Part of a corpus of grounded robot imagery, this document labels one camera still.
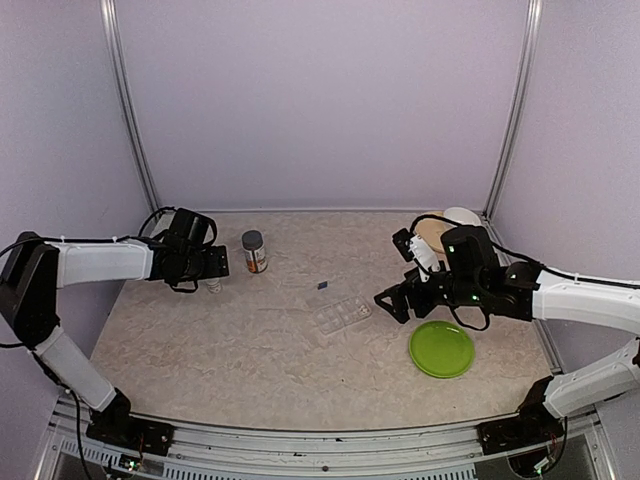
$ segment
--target white panel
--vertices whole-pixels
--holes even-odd
[[[118,2],[165,203],[482,208],[526,0]]]
[[[153,252],[141,242],[51,243],[60,250],[58,288],[105,280],[149,277]]]
[[[61,327],[55,327],[49,338],[36,347],[35,353],[92,409],[103,411],[116,396],[111,383],[98,373]]]

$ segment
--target white wall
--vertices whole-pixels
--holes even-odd
[[[99,2],[0,1],[0,65],[0,246],[23,230],[96,237],[137,230],[145,203]],[[102,284],[59,292],[62,326],[85,353],[118,291]],[[15,342],[2,319],[0,342]],[[26,351],[0,356],[0,477],[26,478],[58,390]]]
[[[163,203],[481,209],[527,4],[118,2]]]
[[[640,4],[544,2],[540,42],[497,226],[568,271],[640,278]],[[569,369],[629,337],[554,322]],[[638,478],[640,393],[601,408],[623,478]]]

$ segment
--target metal pole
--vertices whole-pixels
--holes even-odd
[[[116,78],[116,86],[118,88],[118,96],[120,105],[129,134],[133,159],[140,178],[140,183],[144,191],[147,206],[150,211],[160,208],[160,200],[156,191],[151,170],[147,163],[147,158],[142,147],[140,139],[140,130],[131,101],[131,93],[127,82],[127,71],[125,68],[124,56],[122,52],[122,44],[120,42],[120,32],[118,30],[118,18],[116,15],[115,0],[101,0],[102,21],[104,24],[105,34],[107,36],[107,45],[113,63],[113,71]]]
[[[493,184],[491,185],[491,191],[489,192],[489,198],[487,199],[483,212],[484,216],[489,221],[492,221],[493,216],[496,213],[498,201],[500,200],[500,195],[502,194],[504,183],[507,178],[509,165],[513,159],[513,150],[518,137],[520,119],[522,118],[522,112],[524,110],[527,87],[531,76],[531,67],[535,56],[541,12],[542,0],[529,0],[527,24],[524,42],[522,44],[522,53],[520,55],[520,66],[518,68],[516,88],[513,95],[513,102],[511,104],[511,111],[509,113],[509,122],[507,123],[507,130],[502,141],[498,168],[496,169]]]

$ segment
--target green plate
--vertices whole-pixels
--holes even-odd
[[[409,341],[409,353],[420,370],[436,378],[462,375],[476,356],[469,335],[457,325],[441,321],[416,328]]]

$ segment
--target beige marbled surface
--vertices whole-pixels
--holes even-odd
[[[93,361],[136,412],[207,424],[290,430],[379,429],[505,414],[549,369],[533,327],[495,318],[472,332],[473,367],[451,380],[412,363],[411,333],[424,321],[452,321],[445,309],[399,325],[373,296],[403,279],[391,234],[412,214],[218,214],[229,250],[223,291],[172,293],[162,282],[125,285]],[[241,234],[265,236],[269,267],[247,271]],[[323,280],[363,295],[371,317],[321,333],[305,302]],[[468,315],[468,321],[477,315]]]

